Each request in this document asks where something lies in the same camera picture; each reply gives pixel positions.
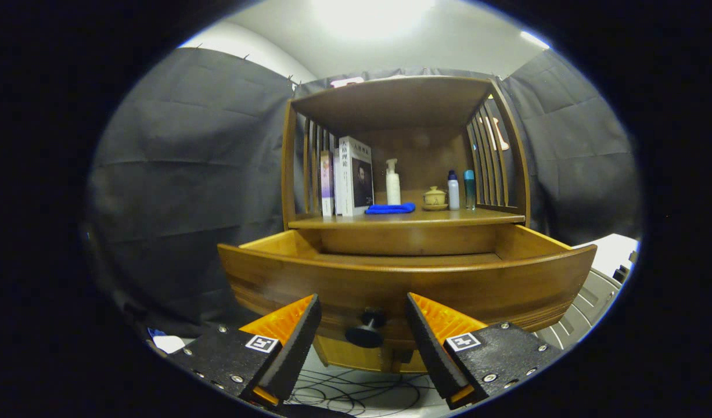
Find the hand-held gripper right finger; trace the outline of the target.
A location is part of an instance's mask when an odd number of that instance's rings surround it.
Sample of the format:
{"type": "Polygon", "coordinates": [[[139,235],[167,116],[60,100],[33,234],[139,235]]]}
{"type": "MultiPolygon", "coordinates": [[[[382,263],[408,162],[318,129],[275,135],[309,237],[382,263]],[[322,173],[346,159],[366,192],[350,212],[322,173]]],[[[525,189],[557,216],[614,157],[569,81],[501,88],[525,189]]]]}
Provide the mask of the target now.
{"type": "Polygon", "coordinates": [[[563,354],[510,321],[487,325],[409,292],[405,317],[423,365],[451,410],[500,396],[563,354]]]}

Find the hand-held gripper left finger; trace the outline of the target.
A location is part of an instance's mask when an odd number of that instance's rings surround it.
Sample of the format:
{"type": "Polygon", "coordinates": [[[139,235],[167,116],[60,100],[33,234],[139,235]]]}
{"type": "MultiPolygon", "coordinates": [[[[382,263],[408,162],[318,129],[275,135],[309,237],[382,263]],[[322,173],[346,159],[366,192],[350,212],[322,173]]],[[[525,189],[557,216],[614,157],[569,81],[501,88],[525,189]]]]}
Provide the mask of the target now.
{"type": "Polygon", "coordinates": [[[278,407],[293,392],[321,317],[310,294],[247,325],[218,326],[167,360],[230,397],[278,407]]]}

